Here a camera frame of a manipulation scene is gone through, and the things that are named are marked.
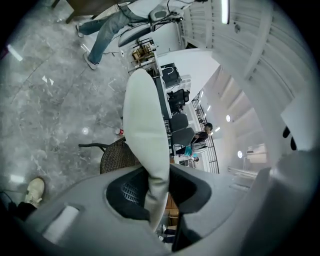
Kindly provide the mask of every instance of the metal railing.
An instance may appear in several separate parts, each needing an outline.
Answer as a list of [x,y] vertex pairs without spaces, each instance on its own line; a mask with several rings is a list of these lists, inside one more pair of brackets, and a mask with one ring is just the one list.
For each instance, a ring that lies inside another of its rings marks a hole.
[[[199,93],[192,100],[192,105],[193,105],[193,108],[195,110],[196,117],[198,118],[201,130],[204,131],[205,130],[205,125],[207,123],[207,119],[205,117],[204,110],[202,109],[202,107],[200,106],[200,103],[199,103]],[[208,149],[205,152],[203,152],[203,154],[207,154],[207,157],[208,157],[208,160],[209,160],[210,172],[214,173],[214,174],[218,174],[219,173],[219,165],[218,165],[218,160],[217,160],[217,154],[216,154],[214,140],[212,139],[211,136],[209,136],[205,140],[205,142],[206,142],[206,144],[208,146]]]

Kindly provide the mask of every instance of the gray marble floor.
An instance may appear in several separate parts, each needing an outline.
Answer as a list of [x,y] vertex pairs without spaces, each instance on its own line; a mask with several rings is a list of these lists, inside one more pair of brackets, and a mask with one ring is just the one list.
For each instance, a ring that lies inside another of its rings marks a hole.
[[[90,17],[66,24],[72,8],[62,0],[51,9],[52,2],[39,2],[8,40],[22,60],[11,53],[0,60],[0,188],[24,193],[40,176],[44,201],[99,174],[102,151],[78,144],[118,138],[129,78],[120,54],[105,55],[91,70],[83,54],[97,34],[79,38],[75,30]],[[116,40],[107,49],[119,50]]]

